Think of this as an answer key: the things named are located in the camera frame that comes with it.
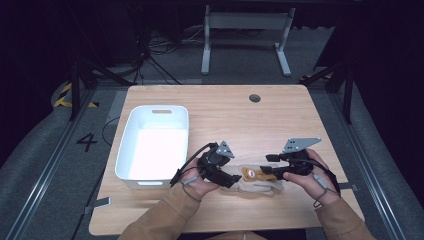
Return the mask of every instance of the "right hand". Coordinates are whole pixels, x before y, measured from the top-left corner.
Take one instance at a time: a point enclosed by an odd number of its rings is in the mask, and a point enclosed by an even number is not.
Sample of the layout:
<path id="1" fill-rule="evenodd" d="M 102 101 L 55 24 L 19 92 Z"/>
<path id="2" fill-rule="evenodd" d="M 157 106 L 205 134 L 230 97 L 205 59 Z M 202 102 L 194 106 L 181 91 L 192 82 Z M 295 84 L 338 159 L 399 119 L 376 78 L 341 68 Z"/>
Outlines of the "right hand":
<path id="1" fill-rule="evenodd" d="M 321 163 L 326 169 L 328 169 L 327 164 L 325 164 L 322 158 L 314 150 L 306 149 L 306 151 L 308 152 L 309 158 L 316 160 L 317 162 Z M 322 180 L 324 180 L 328 188 L 334 192 L 327 191 L 325 195 L 320 197 L 325 190 L 315 180 L 313 176 L 314 174 L 318 175 Z M 319 167 L 314 166 L 314 169 L 308 176 L 301 176 L 294 173 L 286 172 L 284 173 L 283 177 L 288 181 L 301 186 L 306 191 L 306 193 L 309 194 L 309 196 L 311 196 L 315 200 L 318 200 L 318 202 L 321 203 L 321 205 L 323 206 L 328 205 L 340 198 L 340 196 L 336 194 L 336 188 L 334 187 L 333 183 L 331 183 L 330 178 Z"/>

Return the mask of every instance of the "left hand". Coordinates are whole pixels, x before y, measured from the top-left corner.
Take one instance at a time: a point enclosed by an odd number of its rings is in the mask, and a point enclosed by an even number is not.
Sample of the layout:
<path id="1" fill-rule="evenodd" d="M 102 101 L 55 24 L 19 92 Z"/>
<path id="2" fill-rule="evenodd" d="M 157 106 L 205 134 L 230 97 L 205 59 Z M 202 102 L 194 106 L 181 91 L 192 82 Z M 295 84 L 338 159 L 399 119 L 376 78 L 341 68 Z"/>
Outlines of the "left hand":
<path id="1" fill-rule="evenodd" d="M 187 172 L 184 173 L 184 175 L 181 177 L 181 181 L 187 180 L 189 178 L 199 176 L 199 171 L 197 170 L 197 161 L 199 159 L 195 158 L 193 159 L 184 169 L 183 172 L 186 169 L 190 169 Z M 196 180 L 188 184 L 190 187 L 192 187 L 200 196 L 204 197 L 207 193 L 212 192 L 213 190 L 216 190 L 219 188 L 219 185 L 212 182 L 205 182 L 201 176 L 199 176 Z"/>

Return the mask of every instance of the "dark background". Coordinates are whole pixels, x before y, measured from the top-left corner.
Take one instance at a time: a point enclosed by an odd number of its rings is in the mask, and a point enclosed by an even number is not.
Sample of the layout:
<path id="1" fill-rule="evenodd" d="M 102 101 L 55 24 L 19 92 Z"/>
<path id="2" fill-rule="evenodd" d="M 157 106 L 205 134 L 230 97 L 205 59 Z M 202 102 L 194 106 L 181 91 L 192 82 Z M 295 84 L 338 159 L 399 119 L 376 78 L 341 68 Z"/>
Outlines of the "dark background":
<path id="1" fill-rule="evenodd" d="M 0 1 L 0 166 L 52 111 L 52 93 L 69 76 L 75 58 L 113 66 L 137 57 L 134 32 L 143 29 L 134 27 L 126 7 L 113 3 L 80 6 L 78 1 Z M 182 29 L 202 24 L 203 8 L 144 6 L 144 20 L 178 41 Z M 400 1 L 346 12 L 337 4 L 303 6 L 297 9 L 293 26 L 336 26 L 317 66 L 349 60 L 381 137 L 423 205 L 424 19 L 419 10 L 418 4 Z M 105 14 L 114 17 L 102 18 Z"/>

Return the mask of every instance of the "white plastic bin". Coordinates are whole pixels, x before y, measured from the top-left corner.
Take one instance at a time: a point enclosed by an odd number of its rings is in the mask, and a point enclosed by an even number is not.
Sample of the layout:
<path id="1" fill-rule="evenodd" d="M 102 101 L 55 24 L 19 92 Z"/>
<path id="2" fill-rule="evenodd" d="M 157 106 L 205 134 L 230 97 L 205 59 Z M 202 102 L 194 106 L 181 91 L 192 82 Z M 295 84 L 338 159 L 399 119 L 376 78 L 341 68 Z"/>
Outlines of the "white plastic bin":
<path id="1" fill-rule="evenodd" d="M 130 188 L 170 188 L 186 161 L 188 132 L 188 111 L 182 106 L 134 108 L 119 146 L 116 176 Z"/>

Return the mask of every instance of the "number 4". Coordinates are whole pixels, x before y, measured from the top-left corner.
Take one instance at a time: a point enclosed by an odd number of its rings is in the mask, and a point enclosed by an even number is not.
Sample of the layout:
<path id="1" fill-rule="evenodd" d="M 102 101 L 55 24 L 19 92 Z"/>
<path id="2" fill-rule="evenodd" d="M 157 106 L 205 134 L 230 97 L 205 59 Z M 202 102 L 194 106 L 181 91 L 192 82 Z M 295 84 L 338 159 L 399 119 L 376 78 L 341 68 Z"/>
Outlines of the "number 4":
<path id="1" fill-rule="evenodd" d="M 85 147 L 85 152 L 88 152 L 88 150 L 90 149 L 90 145 L 97 143 L 97 141 L 93 141 L 93 137 L 94 137 L 94 134 L 89 133 L 87 134 L 87 136 L 78 140 L 77 144 L 87 144 L 87 146 Z"/>

